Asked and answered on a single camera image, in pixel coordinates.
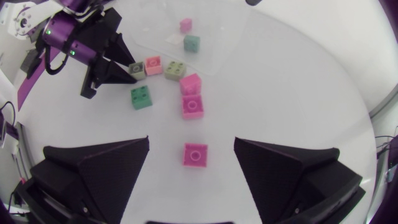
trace olive green block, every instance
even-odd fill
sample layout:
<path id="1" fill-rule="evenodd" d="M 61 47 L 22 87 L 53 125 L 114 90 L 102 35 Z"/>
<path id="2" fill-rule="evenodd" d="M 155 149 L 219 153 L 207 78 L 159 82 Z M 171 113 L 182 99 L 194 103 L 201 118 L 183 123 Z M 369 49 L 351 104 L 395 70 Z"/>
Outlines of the olive green block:
<path id="1" fill-rule="evenodd" d="M 143 80 L 147 76 L 144 71 L 144 62 L 133 63 L 129 66 L 129 73 L 136 80 Z"/>
<path id="2" fill-rule="evenodd" d="M 187 71 L 187 66 L 182 62 L 170 62 L 167 66 L 164 76 L 169 80 L 179 81 Z"/>
<path id="3" fill-rule="evenodd" d="M 142 86 L 131 90 L 131 101 L 132 106 L 136 110 L 152 106 L 148 86 Z"/>

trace transparent plastic sheet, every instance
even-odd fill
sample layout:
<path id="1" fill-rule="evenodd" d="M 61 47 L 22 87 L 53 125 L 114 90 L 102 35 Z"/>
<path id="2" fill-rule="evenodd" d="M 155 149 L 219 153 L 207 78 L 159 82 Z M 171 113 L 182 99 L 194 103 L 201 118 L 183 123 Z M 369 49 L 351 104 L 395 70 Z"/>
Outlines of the transparent plastic sheet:
<path id="1" fill-rule="evenodd" d="M 206 75 L 216 75 L 239 42 L 250 8 L 243 0 L 138 0 L 116 1 L 128 14 L 131 29 L 123 31 L 136 44 L 185 62 Z M 180 21 L 192 18 L 189 35 L 200 37 L 198 53 L 184 51 Z"/>

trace green block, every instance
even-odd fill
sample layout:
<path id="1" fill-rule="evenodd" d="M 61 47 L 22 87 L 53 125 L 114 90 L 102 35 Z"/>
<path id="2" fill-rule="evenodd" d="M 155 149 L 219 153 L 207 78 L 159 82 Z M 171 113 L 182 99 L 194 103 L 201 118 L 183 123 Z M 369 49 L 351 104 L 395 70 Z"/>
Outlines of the green block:
<path id="1" fill-rule="evenodd" d="M 143 80 L 147 76 L 144 71 L 144 62 L 133 63 L 129 66 L 129 73 L 136 80 Z"/>
<path id="2" fill-rule="evenodd" d="M 179 81 L 184 75 L 187 67 L 182 62 L 170 62 L 164 76 L 169 80 Z"/>
<path id="3" fill-rule="evenodd" d="M 136 110 L 152 106 L 148 86 L 142 86 L 131 90 L 131 101 L 132 106 Z"/>
<path id="4" fill-rule="evenodd" d="M 184 38 L 184 50 L 197 53 L 200 46 L 200 37 L 186 35 Z"/>

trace duplo block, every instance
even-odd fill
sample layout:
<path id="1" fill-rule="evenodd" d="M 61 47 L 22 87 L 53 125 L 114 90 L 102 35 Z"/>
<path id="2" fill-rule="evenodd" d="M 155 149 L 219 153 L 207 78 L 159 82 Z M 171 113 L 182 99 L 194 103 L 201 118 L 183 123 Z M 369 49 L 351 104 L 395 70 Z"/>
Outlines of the duplo block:
<path id="1" fill-rule="evenodd" d="M 182 62 L 170 62 L 164 75 L 169 80 L 179 81 L 185 74 L 187 67 Z"/>
<path id="2" fill-rule="evenodd" d="M 187 32 L 191 31 L 192 29 L 192 19 L 191 18 L 185 18 L 180 22 L 180 31 L 183 34 L 186 34 Z"/>
<path id="3" fill-rule="evenodd" d="M 181 94 L 187 95 L 197 95 L 201 92 L 201 79 L 198 74 L 194 73 L 185 78 L 180 79 L 180 90 Z"/>
<path id="4" fill-rule="evenodd" d="M 136 110 L 152 106 L 148 86 L 142 86 L 131 90 L 131 101 L 132 106 Z"/>
<path id="5" fill-rule="evenodd" d="M 147 76 L 144 71 L 144 62 L 133 63 L 129 66 L 129 73 L 136 80 L 143 80 Z"/>
<path id="6" fill-rule="evenodd" d="M 182 96 L 182 117 L 197 119 L 205 115 L 200 95 Z"/>
<path id="7" fill-rule="evenodd" d="M 184 50 L 188 52 L 195 52 L 199 51 L 200 46 L 200 37 L 193 36 L 193 35 L 186 35 L 184 38 Z"/>
<path id="8" fill-rule="evenodd" d="M 190 167 L 206 167 L 207 145 L 185 143 L 183 165 Z"/>
<path id="9" fill-rule="evenodd" d="M 145 71 L 147 72 L 147 75 L 156 75 L 163 73 L 160 56 L 145 59 Z"/>

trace light pink block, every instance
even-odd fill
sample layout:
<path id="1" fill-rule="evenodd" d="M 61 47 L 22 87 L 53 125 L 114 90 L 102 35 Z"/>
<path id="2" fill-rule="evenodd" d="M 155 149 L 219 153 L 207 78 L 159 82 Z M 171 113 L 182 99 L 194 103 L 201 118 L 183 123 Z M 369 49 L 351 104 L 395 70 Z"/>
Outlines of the light pink block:
<path id="1" fill-rule="evenodd" d="M 201 79 L 198 74 L 194 73 L 190 76 L 180 79 L 180 89 L 184 96 L 197 95 L 201 91 Z"/>
<path id="2" fill-rule="evenodd" d="M 190 167 L 206 167 L 207 145 L 185 143 L 183 165 Z"/>
<path id="3" fill-rule="evenodd" d="M 191 31 L 191 29 L 192 29 L 192 19 L 185 18 L 180 22 L 181 33 L 186 34 L 187 32 Z"/>
<path id="4" fill-rule="evenodd" d="M 197 119 L 205 115 L 200 95 L 182 96 L 182 117 Z"/>
<path id="5" fill-rule="evenodd" d="M 145 59 L 145 71 L 147 75 L 156 75 L 163 73 L 160 56 L 155 56 Z"/>

